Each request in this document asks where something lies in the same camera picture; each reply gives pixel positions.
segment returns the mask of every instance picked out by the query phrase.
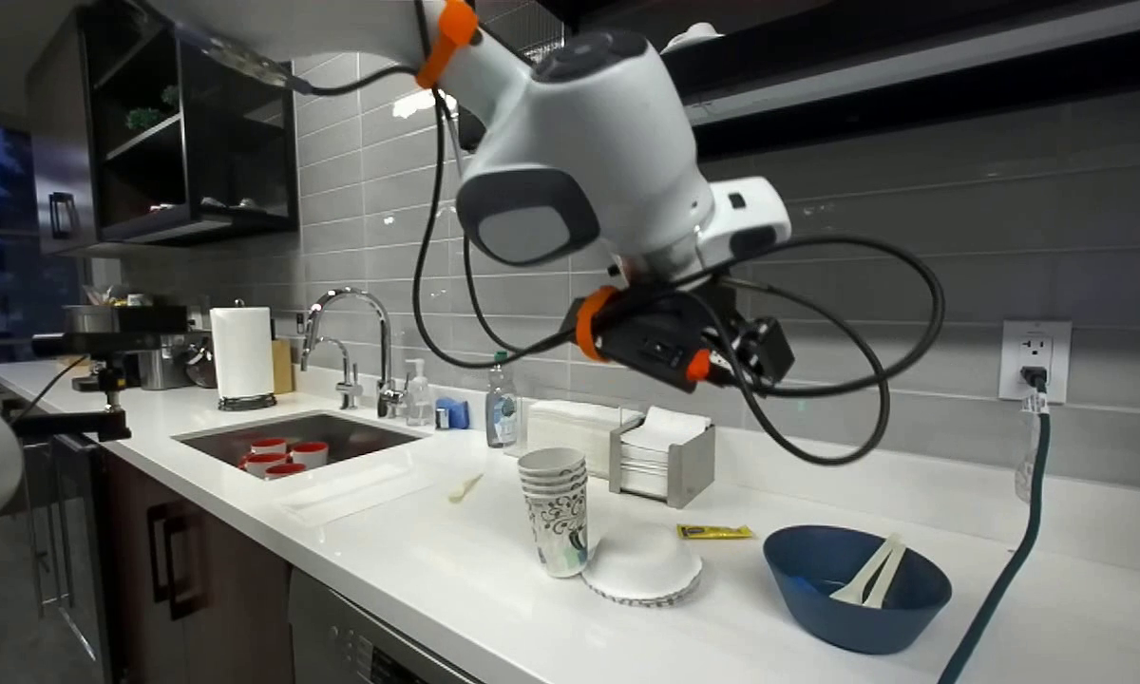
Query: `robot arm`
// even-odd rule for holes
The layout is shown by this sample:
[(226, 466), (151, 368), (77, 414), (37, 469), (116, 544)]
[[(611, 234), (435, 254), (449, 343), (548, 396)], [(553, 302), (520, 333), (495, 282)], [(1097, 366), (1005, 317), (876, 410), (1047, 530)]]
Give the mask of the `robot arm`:
[(151, 5), (226, 60), (359, 48), (444, 88), (487, 126), (457, 212), (498, 260), (540, 266), (603, 238), (631, 282), (678, 282), (729, 257), (738, 241), (791, 234), (764, 177), (712, 184), (698, 174), (685, 101), (641, 39), (584, 34), (525, 63), (464, 0)]

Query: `kitchen counter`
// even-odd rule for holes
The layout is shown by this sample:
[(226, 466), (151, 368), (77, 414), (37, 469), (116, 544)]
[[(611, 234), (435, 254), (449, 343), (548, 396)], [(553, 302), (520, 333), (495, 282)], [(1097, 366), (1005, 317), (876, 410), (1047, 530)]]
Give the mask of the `kitchen counter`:
[[(59, 371), (52, 361), (0, 366), (20, 396)], [(1006, 466), (876, 452), (854, 466), (807, 466), (764, 431), (720, 429), (720, 482), (690, 509), (588, 491), (595, 535), (621, 523), (861, 523), (901, 530), (935, 557), (953, 600), (892, 657), (833, 648), (787, 615), (762, 539), (693, 544), (709, 575), (678, 608), (624, 608), (583, 580), (553, 580), (533, 556), (516, 466), (482, 431), (421, 442), (261, 482), (210, 459), (180, 431), (334, 410), (330, 391), (301, 391), (274, 410), (226, 414), (218, 396), (123, 391), (128, 442), (107, 447), (169, 482), (306, 575), (478, 681), (935, 681), (982, 595), (1019, 544), (1027, 506)], [(46, 410), (99, 410), (103, 396), (59, 382)], [(967, 681), (1140, 681), (1140, 491), (1051, 477), (1047, 535)]]

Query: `paper towel holder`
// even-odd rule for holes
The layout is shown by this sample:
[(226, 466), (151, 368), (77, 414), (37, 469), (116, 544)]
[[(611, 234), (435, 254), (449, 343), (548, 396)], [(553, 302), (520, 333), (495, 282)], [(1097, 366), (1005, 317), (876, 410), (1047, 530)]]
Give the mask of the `paper towel holder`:
[(626, 429), (616, 429), (611, 447), (607, 447), (607, 491), (611, 492), (649, 499), (649, 502), (685, 509), (697, 492), (704, 492), (716, 482), (716, 421), (709, 421), (709, 429), (698, 429), (697, 438), (671, 444), (671, 491), (664, 492), (626, 491), (621, 482), (624, 477), (624, 447), (621, 447), (624, 431)]

